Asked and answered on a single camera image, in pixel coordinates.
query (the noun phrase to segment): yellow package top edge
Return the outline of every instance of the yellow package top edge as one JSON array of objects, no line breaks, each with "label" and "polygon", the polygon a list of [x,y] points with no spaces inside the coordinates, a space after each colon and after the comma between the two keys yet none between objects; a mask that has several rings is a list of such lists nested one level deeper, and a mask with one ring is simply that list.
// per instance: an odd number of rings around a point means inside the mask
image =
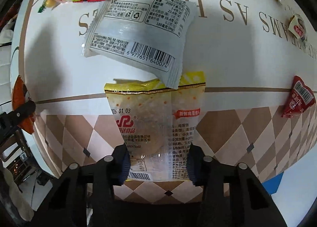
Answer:
[{"label": "yellow package top edge", "polygon": [[[205,76],[202,71],[187,72],[184,73],[180,78],[179,87],[203,84],[205,83]],[[106,83],[105,93],[108,92],[149,92],[153,90],[166,89],[167,87],[159,79],[154,79],[146,82],[130,82],[111,84]]]}]

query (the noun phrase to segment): white snack package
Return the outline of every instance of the white snack package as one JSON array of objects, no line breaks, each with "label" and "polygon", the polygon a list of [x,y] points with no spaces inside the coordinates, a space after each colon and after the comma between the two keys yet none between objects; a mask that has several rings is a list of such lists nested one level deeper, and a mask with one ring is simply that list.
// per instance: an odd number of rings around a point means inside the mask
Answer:
[{"label": "white snack package", "polygon": [[196,4],[181,0],[106,0],[87,32],[88,49],[155,74],[177,89],[185,36]]}]

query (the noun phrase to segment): silver screw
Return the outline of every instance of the silver screw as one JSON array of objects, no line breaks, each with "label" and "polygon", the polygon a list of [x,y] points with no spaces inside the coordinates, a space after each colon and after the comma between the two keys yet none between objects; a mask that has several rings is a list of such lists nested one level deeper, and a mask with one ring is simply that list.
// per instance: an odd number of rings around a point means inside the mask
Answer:
[{"label": "silver screw", "polygon": [[70,168],[71,170],[75,170],[77,167],[78,167],[78,164],[77,164],[77,163],[72,163],[72,164],[69,165],[69,168]]},{"label": "silver screw", "polygon": [[105,162],[111,162],[113,159],[114,159],[114,157],[112,155],[107,155],[104,157]]},{"label": "silver screw", "polygon": [[206,156],[203,157],[203,160],[204,160],[205,162],[207,162],[207,163],[210,163],[210,162],[212,161],[212,157],[209,156],[209,155],[206,155]]},{"label": "silver screw", "polygon": [[248,168],[248,166],[245,163],[239,163],[239,168],[245,170]]}]

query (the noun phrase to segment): recycling symbol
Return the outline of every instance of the recycling symbol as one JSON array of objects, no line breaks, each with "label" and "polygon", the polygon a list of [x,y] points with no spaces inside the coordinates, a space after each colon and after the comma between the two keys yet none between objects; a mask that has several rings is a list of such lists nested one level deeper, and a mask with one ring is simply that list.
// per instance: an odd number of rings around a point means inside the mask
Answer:
[{"label": "recycling symbol", "polygon": [[138,19],[140,17],[140,13],[136,12],[134,15],[133,15],[133,18],[134,19]]}]

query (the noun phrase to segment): table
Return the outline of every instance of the table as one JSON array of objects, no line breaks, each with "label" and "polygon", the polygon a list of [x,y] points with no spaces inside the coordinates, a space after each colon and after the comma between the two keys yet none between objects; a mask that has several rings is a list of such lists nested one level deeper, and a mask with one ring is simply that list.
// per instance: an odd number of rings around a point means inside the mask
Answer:
[{"label": "table", "polygon": [[[28,0],[14,76],[23,77],[37,102],[33,138],[59,176],[70,163],[93,163],[122,143],[104,84],[155,76],[101,55],[80,55],[98,3],[62,4],[38,14],[42,1]],[[222,163],[247,163],[261,182],[270,179],[316,143],[315,105],[292,119],[280,115],[294,75],[317,93],[317,35],[294,0],[287,0],[290,8],[275,0],[189,1],[197,3],[198,17],[187,33],[183,71],[206,75],[194,143]],[[306,52],[286,30],[294,11],[306,24]],[[115,194],[142,203],[187,203],[199,201],[202,188],[188,181],[129,181]]]}]

